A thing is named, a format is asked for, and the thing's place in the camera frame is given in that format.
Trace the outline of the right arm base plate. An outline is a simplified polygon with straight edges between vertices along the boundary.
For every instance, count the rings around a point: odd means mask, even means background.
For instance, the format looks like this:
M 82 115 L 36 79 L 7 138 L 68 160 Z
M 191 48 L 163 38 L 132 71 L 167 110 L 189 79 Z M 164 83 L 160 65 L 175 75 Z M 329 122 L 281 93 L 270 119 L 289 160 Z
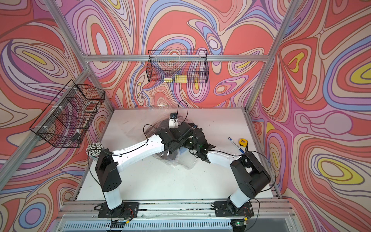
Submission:
M 210 204 L 214 209 L 216 217 L 245 217 L 254 216 L 251 202 L 246 202 L 241 207 L 236 207 L 229 201 L 217 201 Z

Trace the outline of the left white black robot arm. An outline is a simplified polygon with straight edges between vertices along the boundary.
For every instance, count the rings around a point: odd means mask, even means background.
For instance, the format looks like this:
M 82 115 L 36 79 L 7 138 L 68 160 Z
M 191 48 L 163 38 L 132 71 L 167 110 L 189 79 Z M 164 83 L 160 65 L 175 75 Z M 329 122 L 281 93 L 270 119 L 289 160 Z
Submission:
M 184 147 L 197 125 L 183 122 L 175 128 L 160 129 L 146 140 L 131 147 L 111 152 L 101 150 L 95 166 L 99 184 L 109 210 L 122 206 L 119 186 L 122 184 L 120 173 L 130 165 L 159 154 L 167 158 Z

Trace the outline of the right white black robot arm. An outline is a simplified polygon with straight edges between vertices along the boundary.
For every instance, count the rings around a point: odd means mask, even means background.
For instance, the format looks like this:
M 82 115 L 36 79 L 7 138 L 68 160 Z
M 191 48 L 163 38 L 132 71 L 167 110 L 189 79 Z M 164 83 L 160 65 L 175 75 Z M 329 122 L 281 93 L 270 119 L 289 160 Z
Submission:
M 183 146 L 202 161 L 231 169 L 238 188 L 227 198 L 225 208 L 232 213 L 256 198 L 271 182 L 270 174 L 252 152 L 234 155 L 218 150 L 206 141 L 202 129 L 195 129 Z

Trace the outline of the clear plastic vacuum bag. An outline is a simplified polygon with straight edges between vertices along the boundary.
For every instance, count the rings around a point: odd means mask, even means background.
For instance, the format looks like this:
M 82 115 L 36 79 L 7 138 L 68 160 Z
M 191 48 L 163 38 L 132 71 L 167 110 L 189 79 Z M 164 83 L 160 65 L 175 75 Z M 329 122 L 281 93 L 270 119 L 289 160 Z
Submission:
M 170 121 L 170 113 L 169 113 L 167 116 L 164 116 L 158 121 L 156 121 L 153 124 L 153 127 L 145 126 L 145 134 L 147 137 L 150 137 L 155 134 L 157 129 L 175 128 L 175 127 L 178 127 L 183 121 L 190 123 L 190 121 L 186 119 L 185 116 L 180 116 L 180 115 L 178 115 L 177 121 L 173 123 L 173 121 Z M 194 155 L 192 155 L 189 152 L 189 150 L 185 147 L 182 147 L 179 150 L 176 150 L 171 154 L 168 151 L 156 153 L 152 155 L 152 157 L 174 168 L 177 166 L 180 166 L 187 170 L 193 169 L 196 163 L 199 161 L 199 159 L 196 158 Z

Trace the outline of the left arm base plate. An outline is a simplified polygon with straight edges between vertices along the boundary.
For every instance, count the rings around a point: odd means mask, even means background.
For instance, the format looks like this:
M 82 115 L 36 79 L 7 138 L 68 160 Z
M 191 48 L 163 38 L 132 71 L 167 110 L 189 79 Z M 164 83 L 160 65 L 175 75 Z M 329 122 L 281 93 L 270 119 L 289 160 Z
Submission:
M 115 209 L 109 209 L 106 202 L 95 207 L 98 210 L 98 218 L 136 218 L 139 211 L 138 202 L 122 202 L 121 205 Z

